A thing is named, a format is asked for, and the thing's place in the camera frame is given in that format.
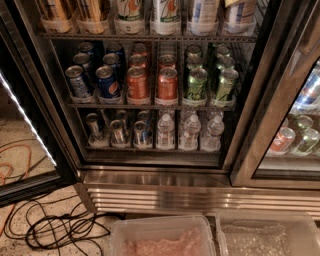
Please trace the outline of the slim silver can middle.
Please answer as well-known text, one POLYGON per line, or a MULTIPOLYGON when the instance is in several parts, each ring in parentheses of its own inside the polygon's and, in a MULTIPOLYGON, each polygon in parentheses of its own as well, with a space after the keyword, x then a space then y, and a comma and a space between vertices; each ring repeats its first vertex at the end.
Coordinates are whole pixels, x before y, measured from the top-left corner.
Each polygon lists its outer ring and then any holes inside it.
POLYGON ((127 148, 130 146, 129 130, 122 120, 113 120, 110 123, 111 145, 116 148, 127 148))

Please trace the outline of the front orange can left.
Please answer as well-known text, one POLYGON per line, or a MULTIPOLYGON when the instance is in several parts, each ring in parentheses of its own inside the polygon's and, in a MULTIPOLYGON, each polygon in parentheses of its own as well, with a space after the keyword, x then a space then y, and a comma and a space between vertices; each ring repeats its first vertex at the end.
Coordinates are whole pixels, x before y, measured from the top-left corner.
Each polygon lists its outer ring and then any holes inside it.
POLYGON ((132 105, 150 103, 149 81, 144 68, 131 67, 127 71, 127 102, 132 105))

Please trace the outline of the orange can behind door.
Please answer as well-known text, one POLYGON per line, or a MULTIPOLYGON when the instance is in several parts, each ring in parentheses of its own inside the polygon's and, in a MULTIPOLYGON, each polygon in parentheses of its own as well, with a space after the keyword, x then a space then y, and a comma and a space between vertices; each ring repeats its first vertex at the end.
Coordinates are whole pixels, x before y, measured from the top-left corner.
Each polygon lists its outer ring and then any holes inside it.
POLYGON ((281 127, 271 143, 268 153, 272 155, 284 155, 296 137, 295 132, 289 127, 281 127))

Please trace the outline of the clear bin pink wrap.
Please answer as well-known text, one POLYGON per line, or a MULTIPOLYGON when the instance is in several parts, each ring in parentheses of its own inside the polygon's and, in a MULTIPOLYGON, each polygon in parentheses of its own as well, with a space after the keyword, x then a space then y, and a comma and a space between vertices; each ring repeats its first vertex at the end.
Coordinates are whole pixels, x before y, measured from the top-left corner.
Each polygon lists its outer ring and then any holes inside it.
POLYGON ((201 215, 116 221, 111 256, 216 256, 211 227, 201 215))

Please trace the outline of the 7up bottle right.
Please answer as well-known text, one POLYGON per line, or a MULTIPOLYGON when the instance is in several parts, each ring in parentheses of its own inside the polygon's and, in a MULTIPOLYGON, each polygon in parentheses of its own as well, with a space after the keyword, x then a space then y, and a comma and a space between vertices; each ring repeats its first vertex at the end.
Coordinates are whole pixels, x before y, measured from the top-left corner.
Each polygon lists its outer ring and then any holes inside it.
POLYGON ((178 35, 181 26, 180 0, 153 0, 151 31, 158 35, 178 35))

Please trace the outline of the green can behind door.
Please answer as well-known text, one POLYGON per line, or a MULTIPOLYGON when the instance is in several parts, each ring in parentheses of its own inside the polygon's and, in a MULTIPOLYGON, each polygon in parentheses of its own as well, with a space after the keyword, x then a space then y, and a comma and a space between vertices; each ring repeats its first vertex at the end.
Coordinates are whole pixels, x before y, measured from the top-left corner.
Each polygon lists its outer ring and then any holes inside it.
POLYGON ((319 140, 320 133, 317 130, 313 128, 305 129, 299 133, 298 138, 294 141, 291 153, 298 156, 307 156, 319 140))

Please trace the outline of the brown drink bottle left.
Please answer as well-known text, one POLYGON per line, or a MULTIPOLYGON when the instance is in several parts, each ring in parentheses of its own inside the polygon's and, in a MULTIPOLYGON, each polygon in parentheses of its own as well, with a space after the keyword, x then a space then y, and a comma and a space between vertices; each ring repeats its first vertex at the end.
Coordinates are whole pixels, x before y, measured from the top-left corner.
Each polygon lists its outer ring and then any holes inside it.
POLYGON ((41 22, 47 33, 68 33, 75 11, 74 0, 36 0, 41 22))

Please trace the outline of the steel fridge base grille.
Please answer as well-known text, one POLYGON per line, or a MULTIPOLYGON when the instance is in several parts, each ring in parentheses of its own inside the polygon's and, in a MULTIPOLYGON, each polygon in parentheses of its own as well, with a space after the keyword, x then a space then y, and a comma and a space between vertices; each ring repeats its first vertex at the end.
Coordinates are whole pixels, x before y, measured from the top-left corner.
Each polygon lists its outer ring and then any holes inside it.
POLYGON ((75 189, 91 212, 209 216, 240 209, 306 212, 320 219, 317 191, 235 188, 222 175, 89 170, 75 189))

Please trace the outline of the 7up bottle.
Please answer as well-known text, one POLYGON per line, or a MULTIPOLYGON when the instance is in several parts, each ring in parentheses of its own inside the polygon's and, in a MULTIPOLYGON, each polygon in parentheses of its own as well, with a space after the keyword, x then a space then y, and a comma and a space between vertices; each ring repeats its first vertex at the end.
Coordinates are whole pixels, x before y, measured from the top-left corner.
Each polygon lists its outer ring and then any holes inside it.
POLYGON ((117 34, 142 34, 145 30, 144 0, 115 0, 117 34))
POLYGON ((158 35, 178 35, 181 26, 180 0, 153 0, 151 31, 158 35))

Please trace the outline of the front green can right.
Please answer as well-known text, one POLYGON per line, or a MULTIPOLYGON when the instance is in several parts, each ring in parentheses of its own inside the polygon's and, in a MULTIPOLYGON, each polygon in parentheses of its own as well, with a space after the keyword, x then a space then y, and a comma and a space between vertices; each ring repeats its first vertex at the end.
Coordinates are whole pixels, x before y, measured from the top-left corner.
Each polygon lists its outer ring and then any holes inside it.
POLYGON ((239 73, 234 69, 224 69, 220 72, 212 95, 211 103, 213 106, 227 107, 230 105, 238 78, 239 73))

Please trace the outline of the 7up bottle left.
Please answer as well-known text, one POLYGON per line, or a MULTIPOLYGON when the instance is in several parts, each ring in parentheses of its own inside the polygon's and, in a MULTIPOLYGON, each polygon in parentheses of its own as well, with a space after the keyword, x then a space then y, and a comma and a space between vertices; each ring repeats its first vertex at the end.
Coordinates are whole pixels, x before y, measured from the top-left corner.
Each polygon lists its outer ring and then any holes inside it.
POLYGON ((144 0, 115 0, 117 34, 142 34, 145 30, 144 0))

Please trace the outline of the brown drink bottle right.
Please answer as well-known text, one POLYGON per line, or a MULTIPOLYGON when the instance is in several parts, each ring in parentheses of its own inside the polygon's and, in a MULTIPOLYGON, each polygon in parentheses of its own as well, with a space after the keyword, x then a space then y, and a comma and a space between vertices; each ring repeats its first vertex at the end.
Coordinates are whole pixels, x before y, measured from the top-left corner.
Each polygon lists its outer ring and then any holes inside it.
POLYGON ((109 0, 76 0, 79 9, 77 23, 82 33, 102 34, 110 10, 109 0))

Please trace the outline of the front green can left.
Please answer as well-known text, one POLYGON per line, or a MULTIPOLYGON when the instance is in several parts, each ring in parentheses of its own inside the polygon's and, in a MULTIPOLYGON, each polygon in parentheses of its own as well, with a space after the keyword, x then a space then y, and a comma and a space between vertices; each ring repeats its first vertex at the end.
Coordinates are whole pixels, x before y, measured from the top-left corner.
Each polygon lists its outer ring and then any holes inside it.
POLYGON ((182 104, 186 106, 204 106, 206 104, 207 72, 203 68, 189 71, 187 85, 184 89, 182 104))

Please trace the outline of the front water bottle middle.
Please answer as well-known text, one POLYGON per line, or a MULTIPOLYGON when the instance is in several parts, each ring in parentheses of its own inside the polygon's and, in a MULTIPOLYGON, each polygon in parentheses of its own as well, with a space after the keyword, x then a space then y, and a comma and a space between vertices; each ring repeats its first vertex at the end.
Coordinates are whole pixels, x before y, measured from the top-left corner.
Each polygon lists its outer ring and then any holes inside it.
POLYGON ((196 114, 192 114, 183 124, 179 134, 179 148, 184 151, 192 151, 198 148, 198 137, 201 130, 201 122, 196 114))

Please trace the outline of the blue label bottle left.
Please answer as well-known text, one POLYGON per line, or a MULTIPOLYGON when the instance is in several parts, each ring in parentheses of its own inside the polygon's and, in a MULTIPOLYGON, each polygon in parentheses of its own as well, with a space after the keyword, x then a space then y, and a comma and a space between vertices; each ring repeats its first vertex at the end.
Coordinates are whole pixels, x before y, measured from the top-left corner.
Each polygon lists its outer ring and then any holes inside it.
POLYGON ((214 30, 218 7, 218 0, 189 1, 187 24, 193 35, 207 36, 214 30))

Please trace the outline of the front water bottle left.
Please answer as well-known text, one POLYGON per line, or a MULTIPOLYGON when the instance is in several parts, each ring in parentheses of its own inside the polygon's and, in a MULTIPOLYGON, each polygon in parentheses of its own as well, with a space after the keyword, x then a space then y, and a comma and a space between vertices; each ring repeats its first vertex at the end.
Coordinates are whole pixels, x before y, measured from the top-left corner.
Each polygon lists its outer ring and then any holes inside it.
POLYGON ((169 114, 163 114, 157 123, 156 147, 161 150, 173 149, 175 145, 174 131, 175 126, 173 119, 169 114))

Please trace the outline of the clear bin bubble wrap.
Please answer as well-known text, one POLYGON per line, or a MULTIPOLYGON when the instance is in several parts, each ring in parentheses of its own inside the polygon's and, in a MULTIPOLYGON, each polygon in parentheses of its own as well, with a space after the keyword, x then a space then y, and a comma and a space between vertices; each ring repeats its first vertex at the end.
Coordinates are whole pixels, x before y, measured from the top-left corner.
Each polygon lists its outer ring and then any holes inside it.
POLYGON ((221 256, 320 256, 319 229, 307 213, 221 210, 221 256))

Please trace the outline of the closed fridge glass door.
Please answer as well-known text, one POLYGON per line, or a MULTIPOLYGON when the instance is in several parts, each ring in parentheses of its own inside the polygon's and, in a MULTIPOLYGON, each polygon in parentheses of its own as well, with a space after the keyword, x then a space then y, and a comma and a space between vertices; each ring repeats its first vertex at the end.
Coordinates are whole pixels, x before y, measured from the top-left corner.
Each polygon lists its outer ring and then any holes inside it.
POLYGON ((243 109, 245 136, 230 174, 236 187, 316 190, 319 162, 266 155, 319 58, 320 0, 270 0, 272 29, 243 109))

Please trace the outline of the slim silver can left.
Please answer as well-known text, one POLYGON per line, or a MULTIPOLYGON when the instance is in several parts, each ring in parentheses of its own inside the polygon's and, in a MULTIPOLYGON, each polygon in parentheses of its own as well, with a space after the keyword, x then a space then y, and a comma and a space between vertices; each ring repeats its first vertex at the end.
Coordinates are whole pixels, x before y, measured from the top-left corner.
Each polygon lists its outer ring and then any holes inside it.
POLYGON ((99 117, 96 113, 90 113, 85 117, 85 122, 90 130, 88 143, 94 148, 103 148, 108 146, 107 137, 103 129, 99 126, 99 117))

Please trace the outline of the open fridge glass door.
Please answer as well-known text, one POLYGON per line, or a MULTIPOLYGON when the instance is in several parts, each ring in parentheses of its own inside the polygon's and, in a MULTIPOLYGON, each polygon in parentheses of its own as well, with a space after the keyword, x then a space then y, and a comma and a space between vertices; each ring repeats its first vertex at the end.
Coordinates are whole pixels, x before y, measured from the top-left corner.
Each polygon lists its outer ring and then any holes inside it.
POLYGON ((55 125, 44 70, 14 0, 0 0, 0 206, 76 183, 55 125))

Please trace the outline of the front orange can right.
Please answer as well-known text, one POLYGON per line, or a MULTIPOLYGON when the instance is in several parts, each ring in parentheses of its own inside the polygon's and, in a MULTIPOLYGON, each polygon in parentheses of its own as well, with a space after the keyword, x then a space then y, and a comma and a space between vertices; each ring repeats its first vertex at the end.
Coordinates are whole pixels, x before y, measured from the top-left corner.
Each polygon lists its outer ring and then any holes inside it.
POLYGON ((159 71, 156 88, 157 105, 175 105, 178 101, 178 74, 174 68, 166 67, 159 71))

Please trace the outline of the front blue pepsi can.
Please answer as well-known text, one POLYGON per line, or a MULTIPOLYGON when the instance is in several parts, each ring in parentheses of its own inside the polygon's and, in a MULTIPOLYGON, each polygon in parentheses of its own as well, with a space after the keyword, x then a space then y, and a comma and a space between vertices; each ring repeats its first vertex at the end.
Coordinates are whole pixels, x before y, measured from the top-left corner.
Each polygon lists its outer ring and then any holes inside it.
POLYGON ((120 85, 112 67, 99 67, 96 70, 96 78, 100 99, 106 103, 115 103, 120 100, 120 85))

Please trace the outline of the red bull can behind door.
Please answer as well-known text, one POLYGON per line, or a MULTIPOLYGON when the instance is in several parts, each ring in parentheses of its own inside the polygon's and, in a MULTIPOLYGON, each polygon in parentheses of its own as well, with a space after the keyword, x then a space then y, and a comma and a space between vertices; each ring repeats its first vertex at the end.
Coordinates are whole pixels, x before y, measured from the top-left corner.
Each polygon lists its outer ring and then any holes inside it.
POLYGON ((305 82, 295 101, 298 110, 311 110, 317 105, 320 97, 320 70, 314 69, 305 82))

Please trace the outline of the front water bottle right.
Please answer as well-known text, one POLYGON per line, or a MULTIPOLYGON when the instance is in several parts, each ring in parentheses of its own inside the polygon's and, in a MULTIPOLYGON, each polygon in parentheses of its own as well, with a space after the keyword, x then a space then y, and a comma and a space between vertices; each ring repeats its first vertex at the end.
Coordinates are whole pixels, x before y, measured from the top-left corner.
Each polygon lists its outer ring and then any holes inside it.
POLYGON ((221 116, 215 116, 207 122, 200 141, 200 148, 206 152, 217 152, 221 148, 221 135, 224 132, 221 116))

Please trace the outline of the brown drink bottle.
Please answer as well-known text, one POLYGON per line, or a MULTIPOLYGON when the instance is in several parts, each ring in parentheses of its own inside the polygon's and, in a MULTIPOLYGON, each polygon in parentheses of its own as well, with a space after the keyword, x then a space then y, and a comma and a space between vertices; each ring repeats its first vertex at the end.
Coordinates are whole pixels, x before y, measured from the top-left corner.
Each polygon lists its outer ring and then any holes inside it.
POLYGON ((41 22, 47 33, 68 33, 75 11, 74 0, 36 0, 41 22))
POLYGON ((77 23, 82 33, 102 34, 110 10, 109 0, 76 0, 79 9, 77 23))

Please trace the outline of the slim silver can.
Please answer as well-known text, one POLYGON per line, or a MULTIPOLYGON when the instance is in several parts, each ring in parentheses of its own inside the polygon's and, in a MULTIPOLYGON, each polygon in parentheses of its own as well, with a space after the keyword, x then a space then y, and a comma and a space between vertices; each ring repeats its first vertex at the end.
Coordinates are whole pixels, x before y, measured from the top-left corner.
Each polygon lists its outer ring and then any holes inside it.
POLYGON ((127 148, 130 146, 129 130, 122 120, 113 120, 110 123, 111 145, 116 148, 127 148))
POLYGON ((107 137, 103 129, 99 126, 99 117, 96 113, 90 113, 85 117, 85 122, 90 130, 88 143, 94 148, 103 148, 108 146, 107 137))

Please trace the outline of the water bottle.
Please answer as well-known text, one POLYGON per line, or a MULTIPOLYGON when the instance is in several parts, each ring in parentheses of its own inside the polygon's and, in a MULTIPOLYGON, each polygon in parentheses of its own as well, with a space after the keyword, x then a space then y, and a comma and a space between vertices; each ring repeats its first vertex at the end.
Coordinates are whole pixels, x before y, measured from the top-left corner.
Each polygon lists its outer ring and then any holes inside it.
POLYGON ((192 151, 198 148, 198 137, 201 130, 201 122, 196 114, 192 114, 183 124, 179 134, 179 148, 184 151, 192 151))
POLYGON ((173 149, 175 145, 174 131, 175 126, 173 119, 169 114, 163 114, 157 123, 156 147, 161 150, 173 149))
POLYGON ((200 141, 200 148, 206 152, 217 152, 221 148, 221 135, 224 132, 221 116, 215 116, 207 122, 200 141))

